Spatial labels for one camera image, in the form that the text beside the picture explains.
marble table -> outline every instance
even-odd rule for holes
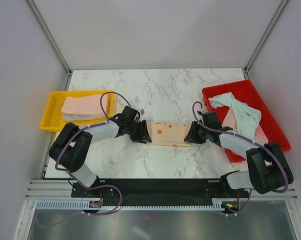
[[[69,90],[115,90],[150,122],[191,124],[192,104],[203,102],[202,89],[244,79],[241,68],[75,70]],[[117,112],[125,102],[117,99]],[[219,178],[247,170],[230,163],[223,148],[210,142],[191,147],[147,146],[128,136],[105,139],[89,148],[87,165],[100,178]],[[68,178],[49,159],[45,178]]]

table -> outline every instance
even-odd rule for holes
[[[69,91],[114,90],[135,109],[144,109],[142,120],[191,124],[192,104],[203,102],[202,89],[241,81],[241,68],[75,70]],[[117,99],[116,111],[125,106]],[[223,148],[210,142],[191,147],[146,146],[129,136],[92,144],[86,163],[100,178],[219,178],[247,170],[246,162],[230,163]],[[69,178],[48,160],[45,178]]]

pink cloth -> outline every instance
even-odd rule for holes
[[[81,116],[100,116],[104,115],[100,105],[100,94],[82,97],[67,97],[61,108],[63,114],[81,115]],[[102,106],[107,111],[108,97],[103,96]]]
[[[236,119],[234,116],[234,113],[231,109],[228,110],[227,115],[224,119],[224,121],[221,124],[222,127],[230,127],[234,129],[234,131],[237,131],[237,125],[236,125]],[[268,138],[266,137],[263,129],[261,128],[261,125],[258,125],[256,132],[255,132],[255,142],[267,144],[269,142]]]

gray wall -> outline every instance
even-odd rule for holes
[[[301,0],[290,1],[250,76],[291,144],[285,155],[301,202]]]
[[[66,79],[25,2],[0,0],[0,240],[13,238],[49,138],[46,101]]]
[[[244,67],[281,0],[34,0],[73,70]]]

gray floor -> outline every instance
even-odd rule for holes
[[[71,210],[37,210],[42,225]],[[77,215],[44,229],[33,223],[34,240],[295,240],[284,202],[250,202],[236,217],[207,211],[119,211],[106,216]]]

